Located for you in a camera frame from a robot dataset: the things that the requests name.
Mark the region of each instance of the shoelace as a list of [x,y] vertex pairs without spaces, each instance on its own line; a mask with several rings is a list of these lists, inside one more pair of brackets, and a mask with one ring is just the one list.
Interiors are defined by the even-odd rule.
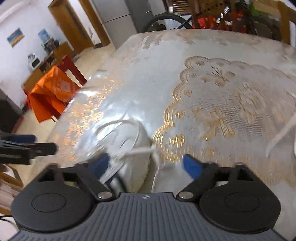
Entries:
[[[295,94],[290,93],[288,91],[287,91],[287,93],[289,93],[291,96],[293,96],[296,99]],[[269,157],[269,154],[270,154],[272,148],[274,148],[276,146],[276,144],[278,144],[280,142],[280,140],[283,139],[287,135],[289,130],[291,130],[291,128],[295,125],[296,125],[296,113],[294,113],[294,115],[291,117],[291,119],[288,121],[288,123],[268,143],[267,148],[266,148],[266,152],[265,152],[267,158]],[[296,156],[296,133],[295,133],[295,139],[294,139],[294,155]]]
[[[138,132],[136,135],[136,138],[134,140],[133,146],[131,147],[130,150],[128,151],[124,151],[124,152],[118,152],[118,153],[113,153],[111,155],[111,160],[114,160],[114,163],[117,163],[116,167],[109,167],[107,169],[107,171],[102,175],[102,177],[100,178],[100,182],[105,183],[106,181],[108,181],[108,179],[113,176],[116,172],[118,172],[120,170],[120,168],[124,165],[124,161],[123,161],[123,157],[126,156],[132,156],[132,155],[138,155],[138,154],[146,154],[146,153],[150,153],[152,155],[152,159],[155,161],[156,165],[157,165],[157,170],[155,172],[154,178],[153,178],[153,183],[152,183],[152,188],[151,188],[151,192],[154,192],[154,188],[155,188],[155,183],[156,183],[156,179],[159,173],[159,170],[162,169],[165,165],[165,163],[161,164],[161,160],[159,158],[159,155],[157,153],[157,149],[155,145],[152,145],[150,147],[134,147],[139,139],[139,135],[140,135],[140,123],[135,121],[135,120],[114,120],[114,121],[110,121],[108,123],[105,123],[103,125],[101,125],[95,132],[94,135],[98,135],[100,131],[102,131],[104,128],[106,128],[109,125],[113,125],[113,124],[118,124],[118,123],[128,123],[128,124],[132,124],[136,127],[138,127]],[[107,148],[103,145],[100,144],[101,141],[99,141],[99,143],[94,146],[90,151],[89,151],[89,155],[87,158],[87,161],[91,161],[91,160],[95,160],[97,159],[102,153],[106,152]]]

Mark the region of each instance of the doorway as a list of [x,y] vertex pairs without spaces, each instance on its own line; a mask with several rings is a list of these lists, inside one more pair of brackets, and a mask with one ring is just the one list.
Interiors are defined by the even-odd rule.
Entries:
[[89,35],[67,0],[54,0],[48,6],[48,9],[77,54],[86,48],[94,47]]

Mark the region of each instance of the refrigerator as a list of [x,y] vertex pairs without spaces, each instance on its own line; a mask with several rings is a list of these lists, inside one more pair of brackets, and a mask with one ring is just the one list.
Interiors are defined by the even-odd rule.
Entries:
[[148,0],[91,1],[116,49],[153,18]]

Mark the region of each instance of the tiled floor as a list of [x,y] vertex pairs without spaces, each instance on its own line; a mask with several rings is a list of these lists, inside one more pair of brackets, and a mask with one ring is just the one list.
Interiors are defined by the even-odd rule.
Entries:
[[[100,66],[107,60],[107,58],[109,58],[109,56],[111,56],[114,52],[115,48],[112,44],[108,45],[107,47],[97,49],[85,49],[82,53],[80,53],[80,58],[75,62],[75,65],[84,75],[84,77],[88,79],[90,75],[99,69]],[[79,84],[70,71],[67,71],[66,73],[75,83]],[[24,120],[17,130],[17,134],[33,134],[37,137],[37,142],[46,142],[47,137],[53,130],[56,123],[52,120],[46,120],[38,123],[32,110],[27,111],[23,117]],[[23,183],[26,185],[29,180],[29,173],[32,165],[14,165],[14,167],[18,170]],[[15,232],[15,227],[10,223],[0,223],[1,241],[9,239],[14,235]]]

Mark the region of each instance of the wall picture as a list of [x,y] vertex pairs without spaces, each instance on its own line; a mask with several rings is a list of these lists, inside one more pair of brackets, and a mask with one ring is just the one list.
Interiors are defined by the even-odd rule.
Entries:
[[24,34],[22,31],[18,28],[16,31],[14,31],[13,34],[11,34],[7,40],[10,43],[10,45],[13,47],[15,46],[22,38],[24,37]]

